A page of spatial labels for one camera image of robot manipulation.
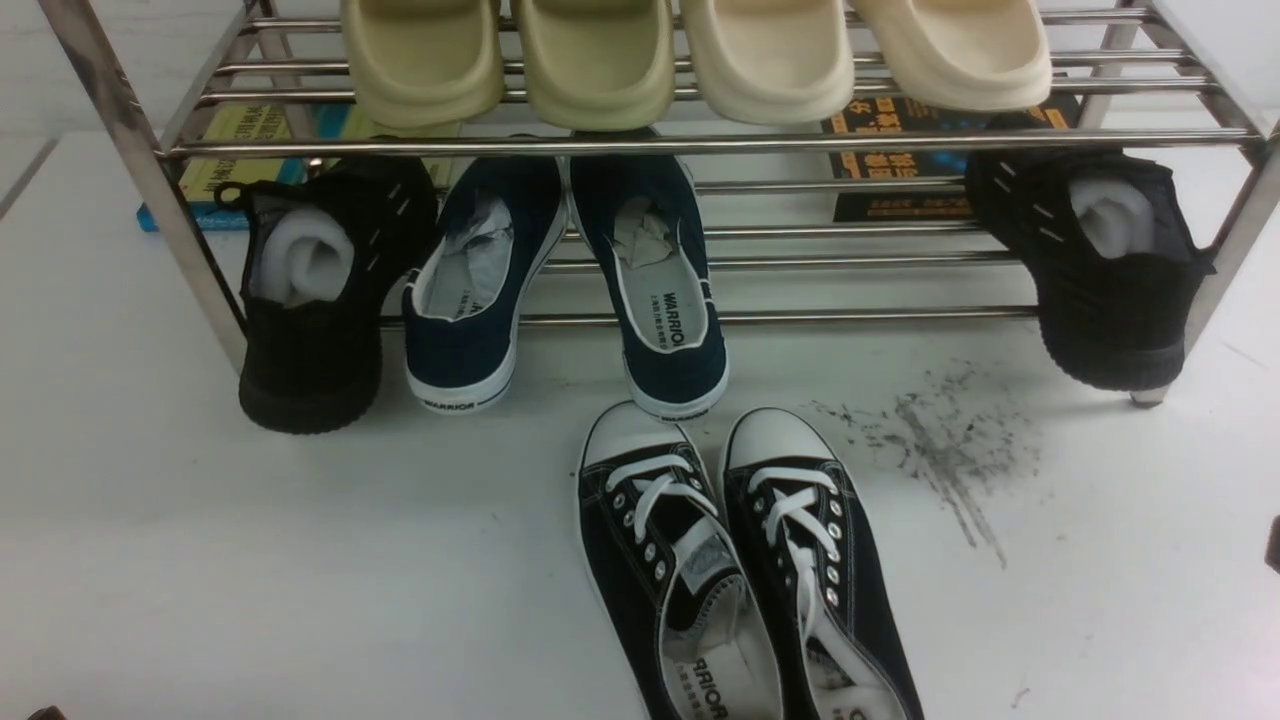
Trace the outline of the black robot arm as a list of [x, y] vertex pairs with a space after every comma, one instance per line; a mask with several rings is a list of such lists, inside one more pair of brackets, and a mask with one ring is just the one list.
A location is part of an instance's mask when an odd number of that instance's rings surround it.
[[1275, 516], [1270, 524], [1266, 547], [1263, 552], [1265, 564], [1276, 574], [1280, 573], [1280, 516]]

